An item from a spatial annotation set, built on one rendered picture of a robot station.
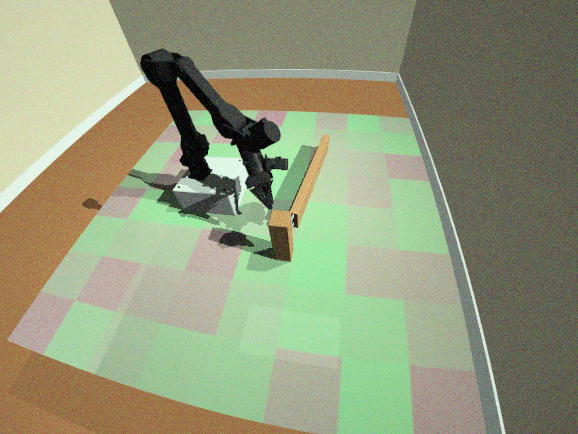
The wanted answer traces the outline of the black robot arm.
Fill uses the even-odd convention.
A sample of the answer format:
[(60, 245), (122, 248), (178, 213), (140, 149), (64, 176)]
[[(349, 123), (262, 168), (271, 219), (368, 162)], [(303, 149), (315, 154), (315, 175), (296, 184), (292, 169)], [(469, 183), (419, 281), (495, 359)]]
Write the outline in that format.
[(177, 77), (209, 111), (217, 131), (224, 138), (232, 139), (230, 146), (237, 145), (242, 158), (280, 140), (280, 130), (272, 121), (267, 118), (254, 121), (221, 98), (190, 57), (163, 48), (143, 55), (140, 64), (148, 81), (160, 89), (178, 128), (183, 152), (179, 161), (190, 170), (189, 178), (204, 181), (213, 169), (204, 159), (208, 155), (208, 139), (195, 129), (177, 86)]

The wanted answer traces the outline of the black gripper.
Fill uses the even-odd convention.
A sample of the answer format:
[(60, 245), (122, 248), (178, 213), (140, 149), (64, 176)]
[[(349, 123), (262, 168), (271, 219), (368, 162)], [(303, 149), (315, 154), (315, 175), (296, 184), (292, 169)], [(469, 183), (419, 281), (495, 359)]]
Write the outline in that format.
[(245, 184), (247, 189), (252, 192), (265, 206), (268, 210), (271, 210), (273, 201), (271, 185), (273, 180), (272, 172), (267, 172), (266, 164), (261, 152), (256, 152), (248, 155), (244, 158), (243, 165), (247, 171), (248, 176), (246, 177)]

